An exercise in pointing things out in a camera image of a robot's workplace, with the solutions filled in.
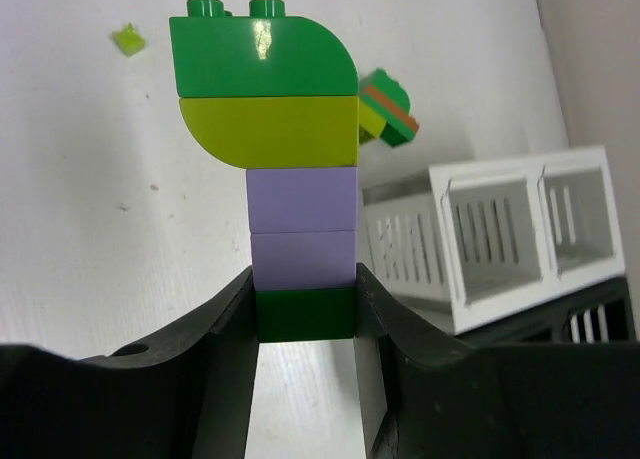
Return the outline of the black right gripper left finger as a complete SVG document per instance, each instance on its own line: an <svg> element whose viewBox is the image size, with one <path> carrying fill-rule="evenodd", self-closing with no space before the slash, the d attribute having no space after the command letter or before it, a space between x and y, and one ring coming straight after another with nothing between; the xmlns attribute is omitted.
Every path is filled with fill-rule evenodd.
<svg viewBox="0 0 640 459"><path fill-rule="evenodd" d="M109 356L1 348L5 458L241 458L258 359L252 276Z"/></svg>

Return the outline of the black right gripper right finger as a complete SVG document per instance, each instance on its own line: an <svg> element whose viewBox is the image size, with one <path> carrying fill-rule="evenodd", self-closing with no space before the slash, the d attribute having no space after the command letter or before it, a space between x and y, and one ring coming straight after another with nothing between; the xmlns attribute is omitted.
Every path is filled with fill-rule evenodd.
<svg viewBox="0 0 640 459"><path fill-rule="evenodd" d="M354 342L369 458L635 458L639 342L449 335L357 269Z"/></svg>

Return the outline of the green square lego brick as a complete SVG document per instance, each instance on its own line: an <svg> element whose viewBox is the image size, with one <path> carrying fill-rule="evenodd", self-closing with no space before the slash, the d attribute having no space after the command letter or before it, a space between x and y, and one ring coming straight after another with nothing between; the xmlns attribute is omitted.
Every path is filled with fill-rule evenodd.
<svg viewBox="0 0 640 459"><path fill-rule="evenodd" d="M356 290L351 288L256 292L261 343L351 339Z"/></svg>

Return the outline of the green rounded lego brick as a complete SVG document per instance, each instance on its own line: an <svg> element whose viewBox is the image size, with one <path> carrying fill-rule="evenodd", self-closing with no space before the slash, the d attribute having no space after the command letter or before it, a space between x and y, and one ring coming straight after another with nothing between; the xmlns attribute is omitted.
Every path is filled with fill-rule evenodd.
<svg viewBox="0 0 640 459"><path fill-rule="evenodd" d="M282 0L251 0L238 16L220 0L188 0L169 19L181 98L354 96L359 79L340 39L286 13Z"/></svg>

